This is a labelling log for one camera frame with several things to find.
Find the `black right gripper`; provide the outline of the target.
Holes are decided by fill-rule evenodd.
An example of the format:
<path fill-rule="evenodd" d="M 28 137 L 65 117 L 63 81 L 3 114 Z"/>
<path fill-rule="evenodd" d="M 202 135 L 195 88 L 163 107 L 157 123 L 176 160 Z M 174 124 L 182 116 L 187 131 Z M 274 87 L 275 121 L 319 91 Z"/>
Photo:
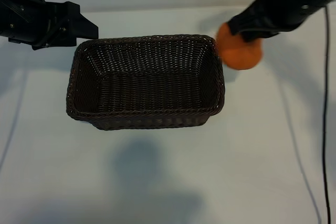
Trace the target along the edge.
<path fill-rule="evenodd" d="M 228 21 L 230 33 L 243 32 L 243 40 L 277 36 L 281 31 L 292 31 L 310 15 L 333 0 L 256 0 L 250 7 Z"/>

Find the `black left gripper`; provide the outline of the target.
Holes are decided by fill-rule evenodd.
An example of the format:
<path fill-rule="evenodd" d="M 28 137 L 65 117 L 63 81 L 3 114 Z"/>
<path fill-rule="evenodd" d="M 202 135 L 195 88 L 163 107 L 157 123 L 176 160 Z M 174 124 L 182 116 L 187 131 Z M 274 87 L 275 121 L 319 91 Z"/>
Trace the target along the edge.
<path fill-rule="evenodd" d="M 72 2 L 1 0 L 1 36 L 38 50 L 72 47 L 76 38 L 98 38 L 99 28 Z"/>

